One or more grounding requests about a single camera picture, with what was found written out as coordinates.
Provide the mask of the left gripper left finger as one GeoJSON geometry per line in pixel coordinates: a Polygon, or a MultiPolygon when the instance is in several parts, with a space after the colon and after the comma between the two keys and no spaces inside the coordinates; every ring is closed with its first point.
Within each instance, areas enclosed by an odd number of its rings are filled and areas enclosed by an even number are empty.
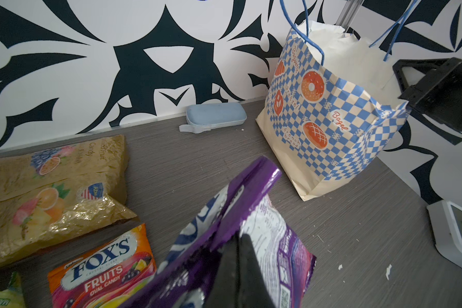
{"type": "Polygon", "coordinates": [[[239,292],[239,240],[235,235],[222,251],[213,288],[205,300],[204,307],[237,307],[239,292]]]}

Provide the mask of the purple snack bag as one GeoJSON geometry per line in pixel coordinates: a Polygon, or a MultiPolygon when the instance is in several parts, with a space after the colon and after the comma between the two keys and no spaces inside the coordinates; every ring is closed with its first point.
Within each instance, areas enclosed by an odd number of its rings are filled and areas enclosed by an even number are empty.
{"type": "Polygon", "coordinates": [[[301,307],[316,257],[272,205],[269,191],[281,177],[259,157],[218,192],[179,233],[154,278],[125,307],[204,307],[224,245],[251,237],[274,307],[301,307]]]}

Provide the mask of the blue checkered paper bag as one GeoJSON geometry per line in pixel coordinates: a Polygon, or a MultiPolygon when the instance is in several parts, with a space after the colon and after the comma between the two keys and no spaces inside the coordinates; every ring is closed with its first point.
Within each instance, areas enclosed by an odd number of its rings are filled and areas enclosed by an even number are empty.
{"type": "Polygon", "coordinates": [[[348,184],[405,124],[393,64],[342,26],[291,24],[256,122],[302,200],[348,184]]]}

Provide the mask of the gold snack bag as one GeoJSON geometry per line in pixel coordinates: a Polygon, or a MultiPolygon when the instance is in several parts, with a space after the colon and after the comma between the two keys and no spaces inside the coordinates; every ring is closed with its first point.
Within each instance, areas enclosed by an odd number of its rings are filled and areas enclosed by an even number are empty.
{"type": "Polygon", "coordinates": [[[122,135],[0,158],[0,268],[134,218],[127,166],[122,135]]]}

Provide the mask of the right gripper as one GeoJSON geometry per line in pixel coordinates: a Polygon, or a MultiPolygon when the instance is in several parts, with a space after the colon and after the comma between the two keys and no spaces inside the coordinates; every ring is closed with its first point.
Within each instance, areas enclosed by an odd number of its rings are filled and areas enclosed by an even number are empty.
{"type": "Polygon", "coordinates": [[[462,133],[462,59],[398,60],[392,66],[400,99],[423,119],[462,133]]]}

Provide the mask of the pink fruit candy bag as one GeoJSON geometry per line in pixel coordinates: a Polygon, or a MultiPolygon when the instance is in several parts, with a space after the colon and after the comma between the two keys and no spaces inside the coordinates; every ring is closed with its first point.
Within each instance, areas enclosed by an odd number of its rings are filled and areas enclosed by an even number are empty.
{"type": "Polygon", "coordinates": [[[118,307],[157,271],[142,224],[48,273],[53,307],[118,307]]]}

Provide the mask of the green yellow snack packet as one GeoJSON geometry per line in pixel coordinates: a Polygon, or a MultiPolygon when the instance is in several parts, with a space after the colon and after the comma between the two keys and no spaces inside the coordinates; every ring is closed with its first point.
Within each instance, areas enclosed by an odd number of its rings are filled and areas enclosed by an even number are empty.
{"type": "Polygon", "coordinates": [[[0,308],[26,308],[21,276],[13,272],[8,287],[0,291],[0,308]]]}

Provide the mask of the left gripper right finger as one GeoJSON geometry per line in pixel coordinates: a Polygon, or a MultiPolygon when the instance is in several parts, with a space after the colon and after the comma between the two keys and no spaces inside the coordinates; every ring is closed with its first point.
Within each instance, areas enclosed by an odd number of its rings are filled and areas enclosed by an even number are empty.
{"type": "Polygon", "coordinates": [[[248,234],[240,237],[238,250],[238,307],[274,307],[248,234]]]}

